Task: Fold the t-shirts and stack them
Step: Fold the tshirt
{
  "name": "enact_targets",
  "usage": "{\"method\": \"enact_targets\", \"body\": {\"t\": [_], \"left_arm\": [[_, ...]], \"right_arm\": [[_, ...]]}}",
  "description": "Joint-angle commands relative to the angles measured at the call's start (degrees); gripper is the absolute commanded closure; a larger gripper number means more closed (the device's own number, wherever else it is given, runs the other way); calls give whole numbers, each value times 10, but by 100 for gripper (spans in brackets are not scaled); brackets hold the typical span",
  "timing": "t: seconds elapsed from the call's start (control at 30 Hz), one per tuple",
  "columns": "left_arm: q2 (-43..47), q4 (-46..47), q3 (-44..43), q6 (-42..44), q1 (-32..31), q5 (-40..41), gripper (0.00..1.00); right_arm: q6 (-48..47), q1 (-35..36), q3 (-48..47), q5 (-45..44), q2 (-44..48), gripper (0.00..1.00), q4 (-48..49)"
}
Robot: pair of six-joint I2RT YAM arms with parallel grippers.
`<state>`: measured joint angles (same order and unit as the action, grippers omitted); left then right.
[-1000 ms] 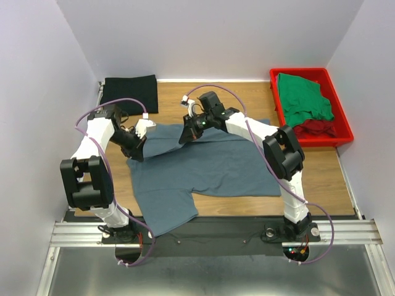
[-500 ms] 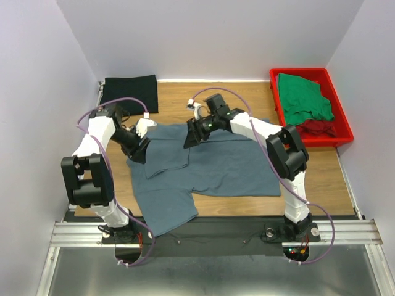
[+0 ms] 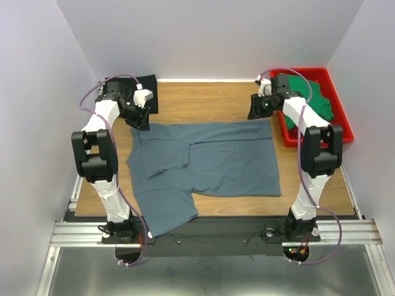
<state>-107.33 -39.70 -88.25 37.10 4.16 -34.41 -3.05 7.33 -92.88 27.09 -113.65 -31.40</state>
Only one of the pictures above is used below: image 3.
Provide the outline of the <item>blue-grey t-shirt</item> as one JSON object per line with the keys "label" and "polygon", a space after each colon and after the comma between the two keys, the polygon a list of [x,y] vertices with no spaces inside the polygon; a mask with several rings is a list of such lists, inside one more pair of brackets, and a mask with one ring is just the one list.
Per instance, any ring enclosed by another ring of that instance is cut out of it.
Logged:
{"label": "blue-grey t-shirt", "polygon": [[214,197],[281,196],[268,120],[133,129],[127,159],[134,197],[152,237],[198,215],[193,193]]}

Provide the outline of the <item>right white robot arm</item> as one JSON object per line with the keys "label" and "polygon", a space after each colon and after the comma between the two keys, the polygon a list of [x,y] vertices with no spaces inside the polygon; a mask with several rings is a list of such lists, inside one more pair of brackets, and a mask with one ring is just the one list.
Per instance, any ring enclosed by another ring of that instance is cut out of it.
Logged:
{"label": "right white robot arm", "polygon": [[250,120],[270,117],[281,111],[297,127],[298,171],[301,185],[286,217],[287,239],[317,236],[317,210],[323,188],[341,166],[343,159],[343,128],[324,120],[299,91],[293,91],[287,75],[279,74],[255,80],[259,91],[251,96]]}

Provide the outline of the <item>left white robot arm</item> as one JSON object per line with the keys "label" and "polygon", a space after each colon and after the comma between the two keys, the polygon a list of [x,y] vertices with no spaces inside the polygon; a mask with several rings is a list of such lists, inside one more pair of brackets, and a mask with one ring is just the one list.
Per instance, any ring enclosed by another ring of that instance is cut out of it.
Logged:
{"label": "left white robot arm", "polygon": [[71,142],[79,176],[95,189],[106,210],[107,223],[98,229],[106,239],[133,242],[141,237],[136,228],[133,209],[119,185],[119,157],[112,126],[116,119],[137,130],[148,131],[151,90],[136,82],[136,89],[126,91],[115,78],[108,78],[96,86],[99,94],[94,107],[81,106],[90,113],[87,124],[72,133]]}

